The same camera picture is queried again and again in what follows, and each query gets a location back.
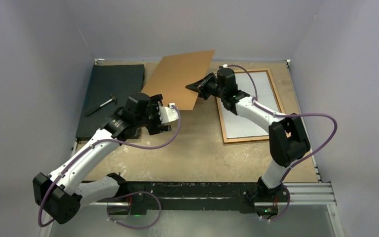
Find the brown frame backing board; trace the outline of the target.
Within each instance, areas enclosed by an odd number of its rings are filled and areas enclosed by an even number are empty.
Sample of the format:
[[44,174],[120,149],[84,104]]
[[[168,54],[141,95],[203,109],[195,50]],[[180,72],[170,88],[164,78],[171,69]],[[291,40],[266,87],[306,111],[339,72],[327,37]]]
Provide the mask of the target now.
[[180,110],[193,110],[197,93],[186,86],[206,76],[214,53],[215,50],[205,50],[164,56],[142,92],[149,96],[161,94],[164,105],[175,103]]

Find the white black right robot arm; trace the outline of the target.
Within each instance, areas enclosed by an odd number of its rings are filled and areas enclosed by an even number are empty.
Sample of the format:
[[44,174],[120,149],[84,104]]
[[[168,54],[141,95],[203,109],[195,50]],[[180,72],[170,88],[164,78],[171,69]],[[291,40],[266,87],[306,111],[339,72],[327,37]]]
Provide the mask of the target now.
[[292,165],[310,151],[310,141],[298,114],[286,114],[270,74],[223,65],[215,73],[186,85],[204,100],[215,97],[224,143],[267,140],[271,162],[258,179],[257,195],[276,196]]

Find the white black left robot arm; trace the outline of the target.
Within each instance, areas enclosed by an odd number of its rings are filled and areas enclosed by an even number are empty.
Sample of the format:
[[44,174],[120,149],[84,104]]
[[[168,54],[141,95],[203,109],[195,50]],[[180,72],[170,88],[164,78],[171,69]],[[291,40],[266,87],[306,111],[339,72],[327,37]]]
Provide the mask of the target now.
[[143,190],[130,192],[127,181],[116,173],[90,183],[83,181],[107,155],[122,145],[144,150],[167,146],[174,137],[151,147],[129,143],[128,139],[143,127],[150,135],[168,132],[171,130],[169,123],[173,121],[181,121],[180,111],[173,103],[163,105],[161,94],[148,96],[139,92],[129,96],[125,105],[108,116],[67,162],[48,175],[39,173],[35,176],[33,190],[39,206],[38,225],[46,227],[53,221],[64,224],[82,207],[106,198],[121,202],[130,196],[144,194]]

